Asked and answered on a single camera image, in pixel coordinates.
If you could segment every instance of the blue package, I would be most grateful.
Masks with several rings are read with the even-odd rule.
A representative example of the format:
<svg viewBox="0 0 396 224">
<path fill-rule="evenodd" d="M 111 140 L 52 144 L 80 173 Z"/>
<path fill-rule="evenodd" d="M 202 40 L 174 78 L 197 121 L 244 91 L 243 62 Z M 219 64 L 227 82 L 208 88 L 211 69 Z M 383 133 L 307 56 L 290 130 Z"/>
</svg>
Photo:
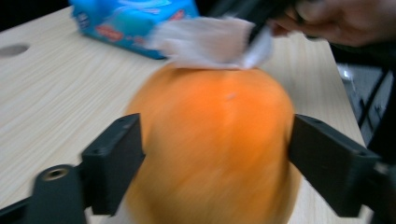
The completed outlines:
<svg viewBox="0 0 396 224">
<path fill-rule="evenodd" d="M 193 0 L 70 0 L 70 4 L 84 35 L 153 59 L 164 58 L 159 51 L 144 48 L 156 25 L 199 16 Z"/>
</svg>

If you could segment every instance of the table hole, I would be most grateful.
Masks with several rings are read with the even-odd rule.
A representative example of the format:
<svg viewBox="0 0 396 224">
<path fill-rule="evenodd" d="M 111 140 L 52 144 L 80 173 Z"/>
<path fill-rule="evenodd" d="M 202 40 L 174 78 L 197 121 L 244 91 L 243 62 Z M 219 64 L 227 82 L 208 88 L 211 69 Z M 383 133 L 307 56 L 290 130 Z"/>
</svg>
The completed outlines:
<svg viewBox="0 0 396 224">
<path fill-rule="evenodd" d="M 28 44 L 15 44 L 0 48 L 0 57 L 13 57 L 24 53 L 30 46 Z"/>
</svg>

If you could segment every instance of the black bracket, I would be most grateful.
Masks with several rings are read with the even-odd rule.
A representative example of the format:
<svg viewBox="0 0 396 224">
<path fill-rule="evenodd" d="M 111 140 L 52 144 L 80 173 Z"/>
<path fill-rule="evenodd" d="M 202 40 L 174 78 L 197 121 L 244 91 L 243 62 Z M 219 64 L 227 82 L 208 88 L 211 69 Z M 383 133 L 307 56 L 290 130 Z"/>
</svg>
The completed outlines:
<svg viewBox="0 0 396 224">
<path fill-rule="evenodd" d="M 30 198 L 0 210 L 0 223 L 85 224 L 84 210 L 117 212 L 145 155 L 137 114 L 115 120 L 81 154 L 79 166 L 57 165 L 40 173 Z"/>
<path fill-rule="evenodd" d="M 358 217 L 363 204 L 372 223 L 396 223 L 396 167 L 381 162 L 328 124 L 296 115 L 290 161 L 339 217 Z"/>
</svg>

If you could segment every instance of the tissue paper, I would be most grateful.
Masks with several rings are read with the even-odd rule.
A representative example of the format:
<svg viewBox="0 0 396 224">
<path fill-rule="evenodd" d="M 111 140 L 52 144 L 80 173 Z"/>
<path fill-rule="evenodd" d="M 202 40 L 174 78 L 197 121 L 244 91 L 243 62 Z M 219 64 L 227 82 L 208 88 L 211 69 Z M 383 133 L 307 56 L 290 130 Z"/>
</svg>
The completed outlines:
<svg viewBox="0 0 396 224">
<path fill-rule="evenodd" d="M 176 67 L 249 69 L 272 52 L 272 35 L 264 28 L 249 45 L 254 24 L 237 18 L 167 21 L 150 34 L 146 48 L 159 50 Z"/>
</svg>

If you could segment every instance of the light wood tabletop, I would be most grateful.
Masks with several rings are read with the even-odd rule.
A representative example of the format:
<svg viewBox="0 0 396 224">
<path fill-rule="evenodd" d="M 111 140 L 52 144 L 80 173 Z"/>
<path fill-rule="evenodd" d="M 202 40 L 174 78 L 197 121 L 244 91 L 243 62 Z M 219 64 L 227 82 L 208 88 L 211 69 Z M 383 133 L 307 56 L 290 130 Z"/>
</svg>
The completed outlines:
<svg viewBox="0 0 396 224">
<path fill-rule="evenodd" d="M 123 115 L 136 90 L 165 63 L 81 35 L 70 15 L 66 8 L 0 33 L 0 207 L 27 197 L 40 171 L 79 164 L 79 153 Z M 16 56 L 5 50 L 19 44 L 29 48 Z M 289 92 L 297 113 L 363 145 L 327 42 L 302 35 L 276 39 L 262 69 Z M 121 216 L 127 215 L 92 223 L 127 219 Z M 337 217 L 305 181 L 290 220 L 364 222 Z"/>
</svg>

